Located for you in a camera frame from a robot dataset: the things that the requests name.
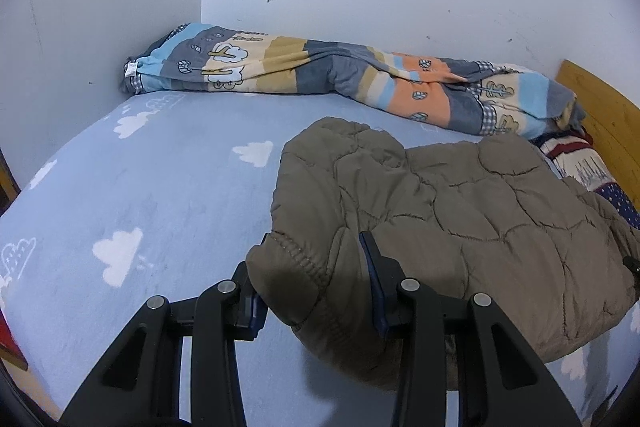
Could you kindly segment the olive quilted hooded jacket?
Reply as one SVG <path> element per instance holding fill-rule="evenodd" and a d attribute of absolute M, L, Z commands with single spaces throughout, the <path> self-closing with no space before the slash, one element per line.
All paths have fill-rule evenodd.
<path fill-rule="evenodd" d="M 624 265 L 638 232 L 515 134 L 407 148 L 323 118 L 285 144 L 271 219 L 246 257 L 256 291 L 313 355 L 385 390 L 399 346 L 375 329 L 361 232 L 439 294 L 494 298 L 546 362 L 612 329 L 639 297 Z"/>

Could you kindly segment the navy star patterned pillow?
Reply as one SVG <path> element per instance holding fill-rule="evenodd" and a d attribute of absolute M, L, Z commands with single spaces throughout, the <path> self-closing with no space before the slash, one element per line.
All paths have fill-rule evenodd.
<path fill-rule="evenodd" d="M 601 195 L 628 225 L 639 228 L 638 210 L 593 147 L 593 139 L 587 131 L 546 133 L 533 139 L 533 144 L 548 158 L 561 178 L 570 176 L 588 191 Z"/>

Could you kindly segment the wooden headboard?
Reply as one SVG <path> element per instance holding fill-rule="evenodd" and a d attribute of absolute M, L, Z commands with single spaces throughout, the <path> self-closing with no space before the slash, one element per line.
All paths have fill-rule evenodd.
<path fill-rule="evenodd" d="M 555 80 L 570 88 L 587 113 L 584 127 L 622 189 L 639 208 L 639 132 L 637 106 L 608 83 L 564 60 Z"/>

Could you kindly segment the light blue cloud bedsheet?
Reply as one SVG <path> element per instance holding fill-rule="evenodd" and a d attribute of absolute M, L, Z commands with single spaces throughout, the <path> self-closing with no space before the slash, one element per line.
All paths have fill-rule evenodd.
<path fill-rule="evenodd" d="M 54 404 L 44 409 L 61 414 L 146 298 L 195 297 L 231 277 L 270 229 L 283 145 L 326 116 L 405 147 L 479 140 L 334 94 L 152 93 L 43 164 L 1 217 L 1 306 L 42 388 L 34 396 Z M 272 314 L 236 353 L 249 426 L 390 425 L 392 393 L 319 362 Z M 635 305 L 549 369 L 587 419 L 617 398 L 638 361 Z"/>

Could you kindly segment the colourful patchwork blanket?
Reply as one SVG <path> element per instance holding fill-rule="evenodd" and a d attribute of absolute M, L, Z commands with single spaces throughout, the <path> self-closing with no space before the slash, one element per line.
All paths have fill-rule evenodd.
<path fill-rule="evenodd" d="M 579 130 L 576 94 L 540 72 L 489 61 L 384 52 L 190 23 L 128 58 L 128 94 L 155 91 L 336 93 L 421 124 L 472 135 L 535 140 Z"/>

